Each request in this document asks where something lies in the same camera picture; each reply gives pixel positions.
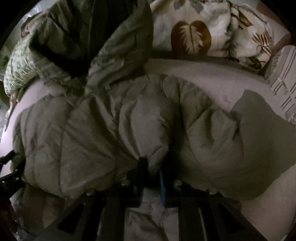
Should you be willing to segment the olive green puffer jacket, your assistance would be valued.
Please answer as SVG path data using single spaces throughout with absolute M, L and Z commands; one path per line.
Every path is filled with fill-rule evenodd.
M 61 88 L 20 113 L 13 148 L 25 186 L 18 234 L 33 240 L 89 189 L 105 190 L 148 159 L 142 203 L 124 240 L 179 240 L 177 208 L 160 203 L 160 172 L 230 199 L 260 196 L 295 164 L 295 129 L 257 93 L 227 113 L 196 85 L 144 72 L 146 1 L 58 1 L 33 35 L 39 75 Z

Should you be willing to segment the striped floral cushion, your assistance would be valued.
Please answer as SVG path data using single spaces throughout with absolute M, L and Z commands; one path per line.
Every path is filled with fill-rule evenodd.
M 278 99 L 286 119 L 295 124 L 295 53 L 294 45 L 280 49 L 267 65 L 267 85 Z

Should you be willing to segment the green white checked pillow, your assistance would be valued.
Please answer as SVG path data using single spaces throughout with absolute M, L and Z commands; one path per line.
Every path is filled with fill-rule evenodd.
M 4 74 L 4 91 L 11 96 L 38 75 L 30 44 L 31 35 L 20 39 L 12 50 Z

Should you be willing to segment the pink bed mattress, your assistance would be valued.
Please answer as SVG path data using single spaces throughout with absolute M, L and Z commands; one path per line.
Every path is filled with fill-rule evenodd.
M 152 73 L 174 76 L 191 82 L 203 90 L 203 92 L 208 95 L 208 97 L 217 107 L 223 109 L 227 113 L 233 110 L 234 105 L 239 101 L 239 99 L 241 99 L 244 92 L 255 92 L 265 100 L 265 102 L 271 107 L 276 115 L 287 121 L 295 129 L 295 125 L 290 123 L 283 114 L 280 104 L 274 97 L 270 87 L 264 83 L 264 78 L 258 76 L 257 74 L 253 74 L 241 69 L 236 69 L 230 66 L 222 66 L 216 63 L 198 63 L 169 59 L 152 59 L 148 61 L 148 63 L 144 65 L 144 72 L 147 74 Z M 16 105 L 16 109 L 13 111 L 8 125 L 8 132 L 6 133 L 4 139 L 4 147 L 8 151 L 14 151 L 14 129 L 16 120 L 20 113 L 35 104 L 37 101 L 41 100 L 43 97 L 61 92 L 61 88 L 56 88 L 50 84 L 45 84 L 38 74 L 24 87 L 22 87 L 21 93 L 15 94 L 18 103 Z M 281 174 L 279 178 L 294 170 L 295 164 L 283 174 Z M 22 179 L 20 181 L 20 189 L 7 201 L 6 207 L 8 208 L 8 212 L 4 219 L 5 224 L 12 228 L 12 230 L 17 234 L 20 225 L 18 223 L 18 217 L 16 214 L 16 208 L 13 204 L 13 199 L 19 191 L 23 190 L 25 186 L 24 180 Z M 271 191 L 275 181 L 273 181 L 272 184 L 256 198 L 230 199 L 223 196 L 217 190 L 210 190 L 209 194 L 211 197 L 215 197 L 221 206 L 223 204 L 227 204 L 234 207 L 246 220 L 250 220 L 252 215 L 260 214 L 260 219 L 266 221 L 268 216 L 266 216 L 261 209 L 249 207 L 249 204 L 252 204 L 256 200 L 267 196 Z M 66 220 L 70 217 L 72 212 L 81 210 L 82 208 L 82 198 L 79 198 L 72 205 L 70 205 L 69 208 L 64 210 L 68 211 L 68 215 L 64 217 L 58 224 L 58 231 L 65 233 L 66 237 L 70 240 L 78 240 L 79 231 L 74 233 L 67 229 Z M 240 225 L 237 221 L 229 221 L 229 226 L 229 230 L 231 231 L 231 240 L 259 240 L 263 238 L 263 233 L 259 229 L 258 220 L 252 221 L 252 227 Z

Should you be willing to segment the leaf print blanket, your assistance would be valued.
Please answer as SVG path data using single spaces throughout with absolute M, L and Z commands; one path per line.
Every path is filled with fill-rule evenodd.
M 177 59 L 209 56 L 253 71 L 271 58 L 273 30 L 255 8 L 234 1 L 152 1 L 153 50 Z

